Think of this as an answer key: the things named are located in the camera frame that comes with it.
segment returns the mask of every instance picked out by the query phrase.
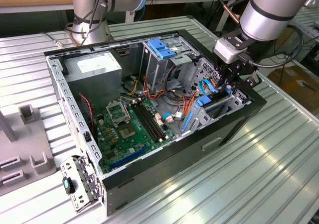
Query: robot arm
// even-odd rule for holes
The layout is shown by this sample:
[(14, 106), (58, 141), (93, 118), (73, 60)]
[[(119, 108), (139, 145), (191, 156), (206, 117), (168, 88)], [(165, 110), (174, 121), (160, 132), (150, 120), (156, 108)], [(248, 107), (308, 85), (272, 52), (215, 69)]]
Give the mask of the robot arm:
[(71, 32), (77, 45), (110, 40), (106, 13), (113, 11), (135, 11), (141, 9), (146, 0), (73, 0), (75, 19)]
[[(260, 61), (260, 56), (256, 54), (262, 53), (262, 50), (268, 50), (305, 1), (250, 0), (240, 18), (240, 28), (220, 38), (213, 49), (222, 61), (218, 66), (223, 79), (218, 85), (220, 87), (228, 84), (234, 86), (238, 76), (256, 71)], [(302, 33), (299, 30), (296, 32), (302, 40)], [(250, 78), (245, 82), (250, 87), (259, 83)]]

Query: metal chassis frame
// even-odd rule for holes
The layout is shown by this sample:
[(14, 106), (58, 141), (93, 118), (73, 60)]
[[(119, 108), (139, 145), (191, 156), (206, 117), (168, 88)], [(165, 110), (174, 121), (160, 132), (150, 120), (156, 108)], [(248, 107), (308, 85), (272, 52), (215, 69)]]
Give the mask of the metal chassis frame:
[[(98, 162), (101, 159), (102, 154), (97, 148), (97, 144), (95, 143), (93, 136), (86, 125), (75, 100), (73, 99), (72, 93), (63, 78), (62, 70), (60, 69), (61, 64), (57, 64), (54, 60), (64, 56), (81, 55), (81, 52), (74, 54), (74, 52), (77, 50), (81, 50), (83, 53), (90, 52), (92, 49), (95, 51), (101, 51), (105, 50), (105, 48), (109, 49), (115, 46), (128, 44), (129, 42), (131, 44), (140, 43), (145, 41), (145, 38), (156, 37), (163, 39), (170, 37), (170, 35), (173, 34), (181, 35), (184, 39), (186, 39), (186, 41), (195, 47), (195, 49), (200, 51), (201, 55), (204, 56), (208, 61), (212, 62), (214, 60), (213, 54), (185, 30), (146, 35), (139, 37), (136, 40), (134, 40), (134, 37), (132, 37), (130, 39), (86, 45), (81, 48), (67, 48), (59, 51), (49, 51), (44, 53), (49, 66), (51, 78), (53, 81), (55, 81), (53, 82), (53, 86), (57, 94), (58, 101), (61, 107), (66, 109), (64, 114), (67, 116), (66, 118), (68, 120), (71, 132), (75, 137), (75, 140), (78, 142), (77, 145), (80, 146), (81, 151), (89, 151), (87, 154), (94, 164), (97, 170), (97, 175), (99, 176), (100, 180), (102, 180), (104, 188), (107, 191), (107, 198), (105, 200), (107, 215), (110, 215), (114, 211), (125, 206), (128, 202), (133, 201), (174, 174), (184, 170), (194, 162), (215, 150), (218, 146), (224, 145), (237, 133), (237, 131), (239, 131), (239, 129), (248, 121), (250, 117), (255, 115), (266, 104), (266, 101), (253, 89), (242, 88), (241, 90), (253, 100), (251, 104), (246, 105), (239, 111), (227, 115), (223, 119), (220, 119), (201, 130), (198, 130), (197, 135), (189, 135), (180, 138), (174, 142), (173, 145), (171, 144), (161, 149), (160, 152), (158, 151), (142, 160), (132, 162), (126, 167), (122, 166), (117, 169), (116, 173), (111, 172), (109, 174), (103, 175), (102, 170), (98, 168)], [(85, 141), (84, 134), (86, 132), (90, 134), (91, 141)], [(210, 140), (215, 140), (220, 136), (222, 136), (222, 139), (218, 141), (218, 146), (207, 147), (207, 143), (210, 142)], [(200, 155), (197, 153), (197, 155), (194, 155), (193, 158), (191, 158), (192, 154), (198, 150), (200, 150)], [(184, 158), (184, 160), (187, 160), (186, 162), (178, 162), (181, 157), (185, 156), (188, 157)], [(171, 167), (172, 164), (175, 165), (175, 168), (168, 169), (168, 167)], [(159, 172), (159, 170), (163, 170), (165, 167), (165, 173)], [(137, 184), (137, 182), (134, 182), (135, 180), (143, 180), (143, 182)]]

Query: motherboard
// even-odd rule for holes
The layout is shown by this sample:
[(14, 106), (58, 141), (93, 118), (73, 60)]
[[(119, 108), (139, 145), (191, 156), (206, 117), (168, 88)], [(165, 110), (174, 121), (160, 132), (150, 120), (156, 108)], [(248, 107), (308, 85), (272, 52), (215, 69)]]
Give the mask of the motherboard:
[[(98, 147), (103, 155), (100, 166), (104, 172), (110, 172), (176, 138), (172, 130), (161, 122), (149, 100), (111, 105), (111, 108), (107, 106), (105, 111), (94, 115), (98, 121)], [(129, 119), (118, 122), (126, 116)]]

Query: red cable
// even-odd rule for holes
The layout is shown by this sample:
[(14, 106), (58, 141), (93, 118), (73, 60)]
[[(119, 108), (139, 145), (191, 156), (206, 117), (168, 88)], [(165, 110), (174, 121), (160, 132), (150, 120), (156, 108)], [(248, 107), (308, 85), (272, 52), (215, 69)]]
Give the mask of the red cable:
[(94, 122), (93, 122), (93, 112), (92, 112), (92, 107), (91, 107), (91, 104), (90, 104), (90, 102), (88, 101), (88, 99), (87, 98), (85, 98), (85, 96), (84, 95), (82, 95), (82, 94), (79, 94), (79, 96), (80, 97), (82, 97), (84, 100), (85, 100), (85, 102), (86, 102), (86, 104), (88, 105), (88, 107), (89, 107), (89, 110), (90, 110), (90, 115), (91, 115), (91, 120), (92, 120), (92, 134), (94, 133)]

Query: gray bracket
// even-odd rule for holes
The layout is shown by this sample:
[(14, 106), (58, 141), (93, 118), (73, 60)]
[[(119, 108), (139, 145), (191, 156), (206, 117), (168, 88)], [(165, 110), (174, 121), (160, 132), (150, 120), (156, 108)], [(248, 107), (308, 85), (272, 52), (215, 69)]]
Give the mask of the gray bracket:
[(47, 170), (50, 170), (50, 168), (52, 166), (50, 164), (48, 158), (46, 157), (45, 152), (43, 152), (42, 155), (43, 155), (43, 159), (41, 159), (39, 161), (35, 161), (34, 158), (32, 156), (30, 156), (31, 167), (34, 168), (34, 171), (36, 174), (44, 173)]
[(4, 170), (5, 172), (8, 172), (11, 169), (21, 166), (22, 164), (23, 161), (19, 156), (17, 156), (0, 162), (0, 169)]
[(6, 120), (6, 118), (3, 116), (1, 112), (0, 112), (0, 130), (3, 131), (4, 136), (9, 140), (10, 143), (16, 140), (14, 131), (12, 130), (8, 121)]
[(26, 180), (26, 178), (26, 174), (22, 170), (19, 170), (17, 172), (2, 177), (1, 181), (3, 185), (5, 185), (6, 187), (11, 187), (15, 184), (23, 182), (24, 180)]
[(30, 105), (0, 112), (0, 196), (56, 171), (40, 112)]
[(31, 105), (19, 107), (19, 113), (24, 124), (36, 121), (35, 113)]

